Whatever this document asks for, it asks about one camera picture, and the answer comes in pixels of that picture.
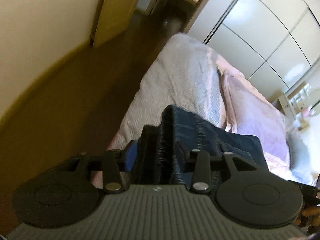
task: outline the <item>denim fabric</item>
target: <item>denim fabric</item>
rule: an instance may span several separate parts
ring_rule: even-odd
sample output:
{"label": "denim fabric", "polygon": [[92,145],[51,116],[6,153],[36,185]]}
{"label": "denim fabric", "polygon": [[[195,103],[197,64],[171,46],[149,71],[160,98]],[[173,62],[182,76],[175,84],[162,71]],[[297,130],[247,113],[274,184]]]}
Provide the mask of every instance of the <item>denim fabric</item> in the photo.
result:
{"label": "denim fabric", "polygon": [[159,128],[154,165],[156,184],[183,183],[190,179],[190,175],[181,176],[174,149],[177,141],[183,142],[188,150],[205,150],[216,156],[233,152],[268,168],[258,137],[225,132],[199,115],[177,106],[170,105],[164,110]]}

